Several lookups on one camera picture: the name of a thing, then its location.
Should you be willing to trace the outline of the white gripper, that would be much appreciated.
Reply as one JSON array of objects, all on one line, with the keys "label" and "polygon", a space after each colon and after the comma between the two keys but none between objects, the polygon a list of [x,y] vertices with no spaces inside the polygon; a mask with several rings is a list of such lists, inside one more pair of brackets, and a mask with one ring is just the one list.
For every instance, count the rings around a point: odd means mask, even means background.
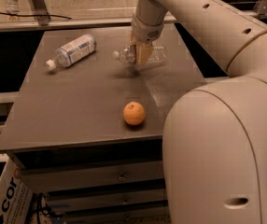
[{"label": "white gripper", "polygon": [[151,17],[150,24],[147,24],[146,22],[141,21],[134,13],[131,25],[131,50],[136,54],[136,45],[141,43],[137,47],[137,63],[139,65],[146,64],[154,50],[151,42],[157,40],[162,33],[164,26],[164,14]]}]

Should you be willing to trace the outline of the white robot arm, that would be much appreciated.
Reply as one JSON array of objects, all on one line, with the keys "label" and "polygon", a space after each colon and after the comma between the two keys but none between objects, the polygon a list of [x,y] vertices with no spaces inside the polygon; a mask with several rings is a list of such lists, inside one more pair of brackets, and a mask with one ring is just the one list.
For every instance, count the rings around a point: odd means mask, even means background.
[{"label": "white robot arm", "polygon": [[267,24],[221,0],[138,0],[133,36],[176,20],[226,73],[171,108],[162,161],[172,224],[267,224]]}]

